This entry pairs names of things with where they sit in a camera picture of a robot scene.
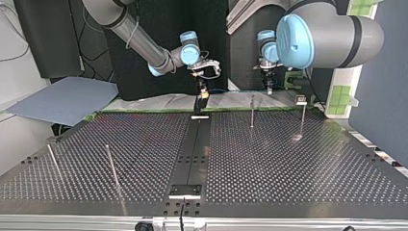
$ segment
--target metal plate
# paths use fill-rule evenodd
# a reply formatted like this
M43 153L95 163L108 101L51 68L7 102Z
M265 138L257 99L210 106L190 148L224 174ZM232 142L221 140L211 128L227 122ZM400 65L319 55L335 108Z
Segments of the metal plate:
M250 128L250 117L212 114L203 217L407 218L408 179L337 123L258 112Z
M135 207L131 214L146 216L165 198L188 126L189 115L101 115L54 147L58 166L46 153L33 157L31 164L27 161L14 177L2 182L1 202L90 207L129 203ZM120 190L106 144L111 148Z
M250 128L250 117L101 115L54 147L61 175L42 150L0 177L0 214L179 216L167 194L180 182L203 187L187 217L408 219L408 179L334 121L257 112Z

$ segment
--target black cable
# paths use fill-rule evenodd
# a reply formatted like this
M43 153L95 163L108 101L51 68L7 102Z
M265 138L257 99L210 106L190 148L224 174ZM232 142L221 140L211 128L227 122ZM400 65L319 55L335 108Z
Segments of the black cable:
M183 222L183 213L184 213L184 202L186 199L183 199L183 205L181 206L181 213L180 213L180 230L184 231L184 222Z
M30 50L30 45L27 45L26 50L21 55L18 55L18 56L12 57L12 58L8 58L8 59L4 59L4 60L0 60L0 62L12 61L12 60L16 60L18 58L21 58L21 57L25 56L28 53L29 50Z
M107 81L104 77L102 77L101 74L99 74L99 73L95 70L95 67L93 67L93 65L89 64L88 62L86 62L86 60L88 60L88 61L96 61L97 59L99 59L100 57L102 57L104 54L106 54L106 53L108 52L108 50L103 51L101 54L97 55L97 56L96 56L95 58L93 58L93 59L89 58L88 56L86 56L86 55L84 54L84 52L83 52L82 49L81 49L81 38L82 38L82 36L83 36L83 34L84 34L84 31L85 31L85 28L86 28L86 22L84 22L84 25L83 25L82 28L81 28L80 35L78 35L77 28L76 28L76 24L75 24L75 20L74 20L74 17L73 17L73 10L72 10L72 5L71 5L71 0L68 0L68 6L69 6L69 13L70 13L71 20L72 20L72 25L73 25L73 27L74 27L74 33L75 33L75 38L76 38L76 42L77 42L77 46L78 46L78 51L79 51L79 54L81 55L81 57L84 58L84 59L82 60L83 63L86 64L87 66L89 66L90 69L93 71L92 79L94 79L95 76L98 75L102 80Z
M326 106L323 105L323 101L320 100L318 94L316 93L315 88L313 87L313 84L312 84L312 79L310 78L310 75L309 75L309 72L307 71L307 69L305 69L305 72L306 72L306 78L307 78L307 80L309 81L309 85L310 85L310 88L311 88L312 91L313 91L313 94L314 94L314 95L316 96L316 98L318 99L318 101L319 101L321 107L323 107L323 109L326 111Z
M108 53L108 49L106 49L105 51L101 52L99 55L95 56L95 58L88 58L86 56L84 56L85 59L87 59L88 61L96 61L97 59L101 58L103 55L105 55L106 53Z

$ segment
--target metal rod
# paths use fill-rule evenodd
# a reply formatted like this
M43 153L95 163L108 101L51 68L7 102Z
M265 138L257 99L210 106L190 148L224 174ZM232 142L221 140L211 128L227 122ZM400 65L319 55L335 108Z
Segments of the metal rod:
M111 148L107 144L105 145L105 147L106 147L106 152L108 153L109 162L111 163L112 173L114 174L116 185L120 187L119 180L117 179L117 175L116 175L114 159L112 158L112 154L111 154Z
M52 161L54 162L54 164L55 164L56 166L58 166L58 162L57 162L57 159L55 158L54 151L52 150L51 144L48 143L48 144L47 144L47 147L48 147L48 151L49 151L50 154L51 154Z
M303 113L302 113L302 124L305 121L305 115L306 115L306 105L303 106Z
M47 144L47 147L48 147L48 151L49 151L50 154L51 154L52 161L54 162L54 165L55 165L55 167L57 168L57 172L58 172L58 174L60 175L61 181L63 182L63 181L64 181L64 180L63 180L63 175L61 174L60 167L59 167L59 164L58 164L58 162L57 162L57 159L55 158L54 151L52 150L51 144L48 143L48 144Z
M254 95L251 97L251 128L254 127L254 117L255 117L255 104L254 104Z

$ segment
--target gray cover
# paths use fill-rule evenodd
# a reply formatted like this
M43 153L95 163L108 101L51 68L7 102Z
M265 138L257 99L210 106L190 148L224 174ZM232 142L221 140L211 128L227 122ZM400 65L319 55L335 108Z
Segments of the gray cover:
M115 84L67 77L11 106L11 114L73 126L117 96Z
M385 32L385 45L378 56L364 65L350 125L367 139L408 166L408 1L379 4L376 21Z

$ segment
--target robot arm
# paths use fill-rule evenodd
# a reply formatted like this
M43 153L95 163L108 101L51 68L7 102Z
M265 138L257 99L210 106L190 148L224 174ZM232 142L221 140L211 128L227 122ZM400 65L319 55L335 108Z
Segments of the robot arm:
M258 35L260 56L267 62L298 69L354 67L383 46L384 32L375 21L337 15L332 0L294 0L289 6L276 37L272 31Z
M180 36L182 46L168 51L159 46L127 11L127 5L134 0L83 0L90 15L102 26L114 31L127 46L132 47L148 63L154 76L175 72L177 67L187 65L195 70L212 68L216 77L220 75L219 62L201 57L195 32Z

